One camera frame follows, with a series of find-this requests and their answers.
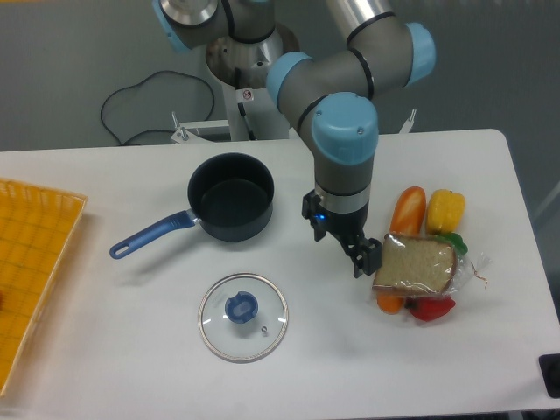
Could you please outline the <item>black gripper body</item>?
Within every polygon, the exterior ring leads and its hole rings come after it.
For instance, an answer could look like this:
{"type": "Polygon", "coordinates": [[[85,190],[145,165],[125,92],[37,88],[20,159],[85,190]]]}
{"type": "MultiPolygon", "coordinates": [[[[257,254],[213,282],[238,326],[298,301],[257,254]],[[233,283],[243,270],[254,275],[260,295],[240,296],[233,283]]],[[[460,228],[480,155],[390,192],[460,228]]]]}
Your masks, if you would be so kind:
{"type": "Polygon", "coordinates": [[[368,204],[351,213],[335,213],[321,205],[321,198],[314,191],[303,197],[302,215],[310,222],[315,242],[327,234],[333,236],[351,258],[363,258],[370,250],[363,227],[368,214],[368,204]]]}

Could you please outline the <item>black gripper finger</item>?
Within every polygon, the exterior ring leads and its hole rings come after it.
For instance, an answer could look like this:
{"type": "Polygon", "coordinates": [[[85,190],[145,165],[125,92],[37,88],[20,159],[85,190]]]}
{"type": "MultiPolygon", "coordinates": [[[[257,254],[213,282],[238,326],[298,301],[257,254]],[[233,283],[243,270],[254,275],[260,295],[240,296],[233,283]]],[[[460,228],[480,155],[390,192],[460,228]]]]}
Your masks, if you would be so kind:
{"type": "Polygon", "coordinates": [[[344,244],[343,250],[353,264],[353,276],[360,277],[363,274],[361,246],[359,244],[344,244]]]}
{"type": "Polygon", "coordinates": [[[382,266],[382,243],[375,238],[364,238],[360,246],[361,270],[372,275],[382,266]]]}

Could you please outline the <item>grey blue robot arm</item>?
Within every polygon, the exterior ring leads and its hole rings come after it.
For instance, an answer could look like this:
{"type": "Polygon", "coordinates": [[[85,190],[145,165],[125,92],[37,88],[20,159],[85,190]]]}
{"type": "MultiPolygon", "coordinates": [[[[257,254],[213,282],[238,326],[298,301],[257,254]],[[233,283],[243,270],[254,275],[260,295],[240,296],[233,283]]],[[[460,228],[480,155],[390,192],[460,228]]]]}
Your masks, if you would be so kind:
{"type": "Polygon", "coordinates": [[[303,216],[316,240],[332,235],[356,275],[382,263],[367,238],[378,120],[373,99],[431,73],[436,50],[418,23],[404,24],[387,1],[330,1],[346,47],[315,60],[275,18],[271,1],[156,1],[155,14],[173,47],[206,49],[221,84],[233,140],[269,140],[297,132],[313,156],[313,190],[303,216]]]}

